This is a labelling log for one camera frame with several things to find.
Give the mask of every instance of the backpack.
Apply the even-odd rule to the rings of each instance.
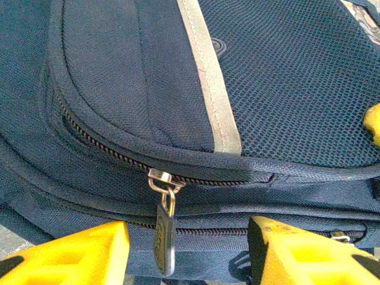
[[[380,246],[380,148],[362,125],[380,53],[340,1],[1,11],[0,200],[36,235],[125,220],[128,274],[223,282],[249,275],[255,215]]]

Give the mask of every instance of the rubber zipper pull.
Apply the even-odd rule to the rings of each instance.
[[[167,183],[166,189],[154,184],[154,180]],[[154,234],[154,257],[163,277],[171,276],[175,269],[175,238],[177,220],[174,218],[177,194],[186,184],[172,181],[172,175],[157,169],[150,169],[148,183],[152,190],[161,193],[157,206],[156,232]]]

